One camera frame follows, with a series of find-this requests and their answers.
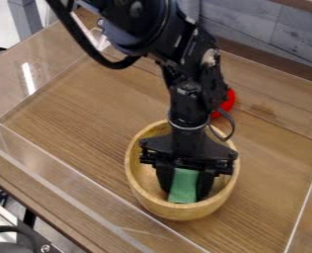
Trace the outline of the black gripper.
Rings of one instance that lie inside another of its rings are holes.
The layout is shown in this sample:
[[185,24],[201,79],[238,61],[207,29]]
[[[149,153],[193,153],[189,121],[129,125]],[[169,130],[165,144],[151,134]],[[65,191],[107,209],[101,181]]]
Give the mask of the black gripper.
[[228,138],[207,122],[197,126],[157,122],[149,131],[139,140],[139,160],[155,168],[160,189],[169,192],[175,168],[196,171],[196,201],[201,201],[211,191],[215,176],[234,173],[238,151],[221,144]]

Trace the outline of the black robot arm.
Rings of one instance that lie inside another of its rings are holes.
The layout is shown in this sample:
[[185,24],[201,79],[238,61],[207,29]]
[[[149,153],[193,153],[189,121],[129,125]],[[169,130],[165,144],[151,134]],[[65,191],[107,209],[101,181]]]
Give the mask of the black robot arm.
[[238,152],[209,137],[209,115],[223,113],[228,85],[215,39],[181,11],[177,0],[84,0],[103,18],[111,45],[149,57],[160,68],[169,108],[169,133],[139,141],[140,162],[155,168],[171,203],[201,201],[213,178],[234,172]]

